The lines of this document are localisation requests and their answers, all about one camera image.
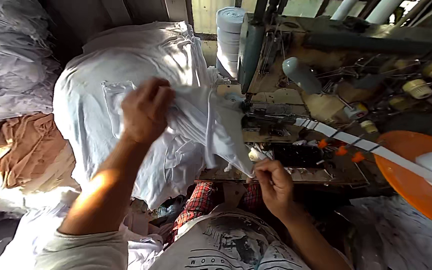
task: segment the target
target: white t-shirt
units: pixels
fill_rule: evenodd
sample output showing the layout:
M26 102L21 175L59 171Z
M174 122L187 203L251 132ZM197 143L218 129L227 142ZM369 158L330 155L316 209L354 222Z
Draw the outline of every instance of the white t-shirt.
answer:
M184 224L177 241L151 270L270 270L309 267L260 218L217 207ZM68 236L56 233L36 259L37 269L126 269L127 243L119 232Z

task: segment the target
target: plaid shorts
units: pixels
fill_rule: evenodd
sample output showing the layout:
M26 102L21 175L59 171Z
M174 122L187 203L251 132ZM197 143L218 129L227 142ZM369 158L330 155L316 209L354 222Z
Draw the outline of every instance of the plaid shorts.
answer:
M214 189L214 183L212 182L198 182L196 184L191 197L184 206L183 212L179 214L173 224L173 230L167 239L168 243L174 242L177 230L182 225L213 211L216 207L213 203L215 193L216 189ZM248 184L246 193L244 193L237 207L247 212L254 212L262 203L261 187L258 184Z

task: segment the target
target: orange clip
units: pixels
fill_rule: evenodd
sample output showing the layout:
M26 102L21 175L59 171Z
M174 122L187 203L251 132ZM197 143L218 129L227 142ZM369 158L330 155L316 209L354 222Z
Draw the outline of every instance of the orange clip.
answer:
M318 144L318 148L319 149L323 149L323 148L325 148L326 146L328 146L329 144L327 143L327 141L326 141L326 139L322 139L320 142L319 142L319 144Z
M365 160L366 158L364 157L362 152L356 152L356 154L354 154L353 158L351 159L352 162L354 163L359 163L363 160Z
M347 154L347 149L346 147L343 146L339 146L338 150L336 151L336 156L344 156L345 154Z

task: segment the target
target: hand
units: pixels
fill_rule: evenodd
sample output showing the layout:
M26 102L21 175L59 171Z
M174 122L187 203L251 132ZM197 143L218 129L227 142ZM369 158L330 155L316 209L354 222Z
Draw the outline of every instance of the hand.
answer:
M269 211L283 223L299 207L293 201L293 180L278 160L265 159L254 166L262 190L262 200Z
M164 79L152 78L121 102L125 138L138 143L152 144L167 126L166 113L174 99L174 90Z

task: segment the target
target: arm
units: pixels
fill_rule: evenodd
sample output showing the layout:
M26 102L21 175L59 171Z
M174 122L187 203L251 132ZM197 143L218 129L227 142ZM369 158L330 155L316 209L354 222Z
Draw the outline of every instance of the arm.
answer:
M173 98L169 82L156 78L125 97L121 103L124 132L69 210L58 229L61 233L80 236L119 229L139 167L167 126L165 114Z
M291 234L295 247L313 270L349 270L349 265L329 245L306 217L303 207L293 201L293 181L281 163L265 159L254 172L261 185L262 199Z

